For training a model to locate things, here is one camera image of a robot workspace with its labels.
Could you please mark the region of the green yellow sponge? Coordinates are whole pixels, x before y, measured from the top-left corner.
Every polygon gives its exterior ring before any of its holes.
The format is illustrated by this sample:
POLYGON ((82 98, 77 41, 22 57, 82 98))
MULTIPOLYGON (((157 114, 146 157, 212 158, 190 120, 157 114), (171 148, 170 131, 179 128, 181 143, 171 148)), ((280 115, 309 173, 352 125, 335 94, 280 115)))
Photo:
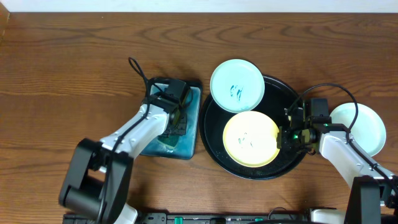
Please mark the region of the green yellow sponge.
POLYGON ((157 138, 158 142, 164 144, 166 147, 175 148, 178 144, 179 136, 177 135, 168 135, 168 136, 159 136, 157 138))

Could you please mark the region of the yellow plate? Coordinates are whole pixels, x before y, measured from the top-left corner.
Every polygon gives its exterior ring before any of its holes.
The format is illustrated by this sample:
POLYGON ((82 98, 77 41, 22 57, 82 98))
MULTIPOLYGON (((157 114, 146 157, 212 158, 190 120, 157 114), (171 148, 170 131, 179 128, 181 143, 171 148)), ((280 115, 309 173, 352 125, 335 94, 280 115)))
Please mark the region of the yellow plate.
POLYGON ((256 168, 270 164, 279 154, 276 123, 257 111, 234 115, 224 127, 223 145, 238 164, 256 168))

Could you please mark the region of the light blue plate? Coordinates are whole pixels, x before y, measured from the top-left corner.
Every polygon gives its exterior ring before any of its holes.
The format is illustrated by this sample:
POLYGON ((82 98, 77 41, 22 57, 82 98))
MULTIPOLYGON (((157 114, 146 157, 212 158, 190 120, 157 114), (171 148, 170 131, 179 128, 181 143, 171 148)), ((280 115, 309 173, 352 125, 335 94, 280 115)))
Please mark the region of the light blue plate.
POLYGON ((218 65, 211 75, 210 92, 215 103, 231 113, 254 109, 262 100, 265 83, 251 62, 231 59, 218 65))
MULTIPOLYGON (((355 112, 354 103, 339 105, 331 112, 332 123, 344 124, 348 128, 355 112)), ((358 104, 358 116, 351 134, 371 157, 379 153, 386 142, 386 127, 382 119, 374 110, 362 104, 358 104)))

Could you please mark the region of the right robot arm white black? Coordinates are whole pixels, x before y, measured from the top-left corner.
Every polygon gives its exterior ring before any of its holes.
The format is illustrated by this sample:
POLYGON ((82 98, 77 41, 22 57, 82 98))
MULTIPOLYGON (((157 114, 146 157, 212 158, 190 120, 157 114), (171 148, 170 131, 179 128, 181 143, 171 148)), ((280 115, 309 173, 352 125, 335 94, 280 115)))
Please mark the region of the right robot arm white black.
POLYGON ((345 125, 280 127, 277 147, 313 150, 335 167, 351 189, 344 223, 397 223, 397 175, 369 156, 345 125))

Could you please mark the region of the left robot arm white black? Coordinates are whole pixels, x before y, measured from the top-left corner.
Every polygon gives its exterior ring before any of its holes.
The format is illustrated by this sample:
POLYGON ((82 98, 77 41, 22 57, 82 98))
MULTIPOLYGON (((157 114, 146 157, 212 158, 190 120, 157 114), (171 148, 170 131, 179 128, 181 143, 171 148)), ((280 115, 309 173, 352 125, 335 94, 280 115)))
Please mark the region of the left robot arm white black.
POLYGON ((134 223, 138 211, 127 195, 135 158, 156 137, 175 127, 180 106, 143 104, 137 114, 100 141, 76 146, 58 202, 95 223, 134 223))

